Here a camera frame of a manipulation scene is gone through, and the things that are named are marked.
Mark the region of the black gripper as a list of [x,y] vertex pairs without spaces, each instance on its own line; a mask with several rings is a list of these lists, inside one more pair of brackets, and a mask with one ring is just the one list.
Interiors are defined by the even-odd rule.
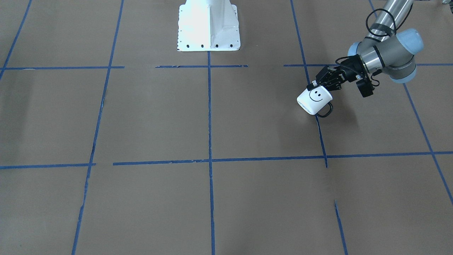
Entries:
[[367,72],[359,55],[340,57],[335,60],[337,66],[325,65],[315,76],[315,79],[307,85],[307,90],[324,87],[328,91],[340,90],[345,82],[367,84]]

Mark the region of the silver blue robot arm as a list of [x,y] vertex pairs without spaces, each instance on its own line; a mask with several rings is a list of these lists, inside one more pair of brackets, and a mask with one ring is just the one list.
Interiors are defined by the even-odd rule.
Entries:
[[335,66],[324,66],[308,86],[309,92],[318,87],[337,91],[345,82],[356,82],[362,97],[371,96],[379,81],[374,77],[384,73],[395,83],[406,83],[416,75],[415,56],[424,48],[416,29],[400,31],[411,13],[412,0],[388,0],[375,11],[378,16],[372,25],[366,24],[368,34],[355,42],[345,57],[335,60]]

